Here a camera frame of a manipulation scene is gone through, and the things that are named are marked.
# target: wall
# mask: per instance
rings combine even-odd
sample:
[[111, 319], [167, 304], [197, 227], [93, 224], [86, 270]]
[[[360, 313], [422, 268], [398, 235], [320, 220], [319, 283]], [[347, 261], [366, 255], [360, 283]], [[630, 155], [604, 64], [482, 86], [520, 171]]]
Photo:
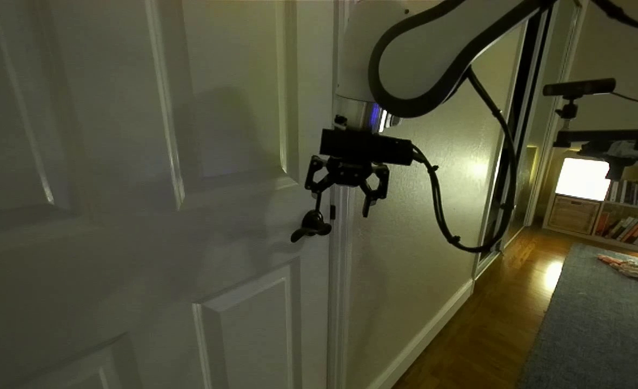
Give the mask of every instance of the wall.
[[[638, 2], [620, 2], [623, 9], [638, 18]], [[566, 68], [566, 81], [590, 81], [590, 79], [616, 79], [616, 93], [638, 97], [638, 30], [623, 27], [605, 18], [596, 5], [584, 2], [586, 13], [577, 38], [576, 59], [557, 61], [551, 70]], [[550, 74], [545, 82], [564, 81], [561, 74]], [[551, 108], [558, 99], [542, 99], [544, 111], [537, 111], [535, 121], [535, 141], [545, 145], [553, 144], [558, 133], [557, 120], [545, 120], [551, 116]], [[572, 121], [572, 131], [631, 131], [638, 127], [638, 104], [623, 103], [612, 95], [590, 95], [577, 99], [579, 113]], [[558, 178], [563, 162], [563, 152], [545, 158], [545, 166], [553, 166], [553, 173], [548, 173], [537, 197], [537, 218], [544, 218], [550, 192]]]
[[548, 30], [545, 59], [538, 74], [538, 88], [535, 91], [529, 145], [537, 150], [537, 171], [531, 178], [532, 195], [531, 210], [526, 213], [526, 224], [542, 224], [545, 215], [548, 192], [544, 181], [548, 181], [548, 166], [553, 165], [553, 138], [561, 126], [557, 108], [561, 106], [558, 97], [545, 97], [544, 84], [564, 82], [572, 74], [572, 64], [577, 49], [579, 27], [586, 9], [582, 2], [557, 2], [551, 9], [551, 22]]
[[[521, 29], [485, 52], [477, 71], [498, 106], [511, 97]], [[392, 127], [440, 165], [446, 217], [465, 245], [480, 238], [500, 127], [469, 84], [422, 120]], [[364, 197], [354, 192], [354, 213]], [[424, 166], [392, 166], [385, 201], [354, 217], [347, 387], [388, 387], [472, 295], [477, 257], [440, 233]]]

